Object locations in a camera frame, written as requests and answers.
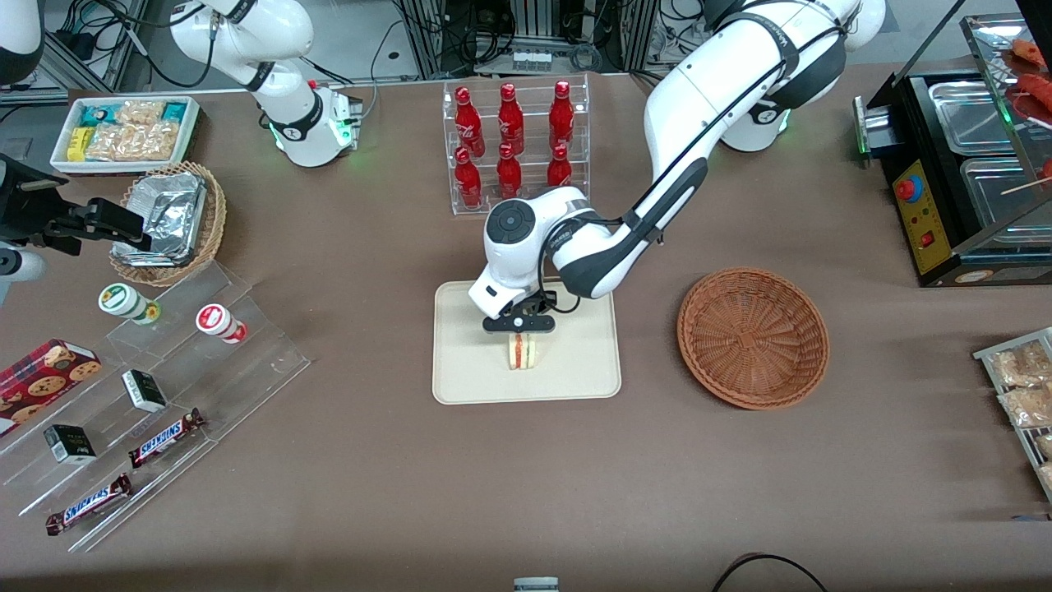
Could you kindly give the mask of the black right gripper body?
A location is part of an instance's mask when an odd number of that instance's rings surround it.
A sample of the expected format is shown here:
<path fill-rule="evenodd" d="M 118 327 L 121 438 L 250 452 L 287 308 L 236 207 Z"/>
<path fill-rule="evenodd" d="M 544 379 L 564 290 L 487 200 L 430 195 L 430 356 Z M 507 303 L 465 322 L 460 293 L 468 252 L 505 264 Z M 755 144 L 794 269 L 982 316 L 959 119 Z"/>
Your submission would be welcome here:
<path fill-rule="evenodd" d="M 68 180 L 33 169 L 8 156 L 1 161 L 1 239 L 15 246 L 79 250 L 79 238 L 48 233 L 50 224 L 74 207 L 58 192 Z"/>

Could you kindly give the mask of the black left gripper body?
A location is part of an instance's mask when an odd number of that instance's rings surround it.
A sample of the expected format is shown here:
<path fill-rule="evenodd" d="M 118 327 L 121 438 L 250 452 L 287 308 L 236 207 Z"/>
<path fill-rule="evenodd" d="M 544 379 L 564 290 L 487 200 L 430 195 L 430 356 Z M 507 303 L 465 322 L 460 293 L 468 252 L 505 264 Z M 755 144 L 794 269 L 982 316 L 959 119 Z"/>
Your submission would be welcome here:
<path fill-rule="evenodd" d="M 538 291 L 504 308 L 497 318 L 483 318 L 483 330 L 489 334 L 552 333 L 557 329 L 557 319 L 549 312 L 555 310 L 555 291 Z"/>

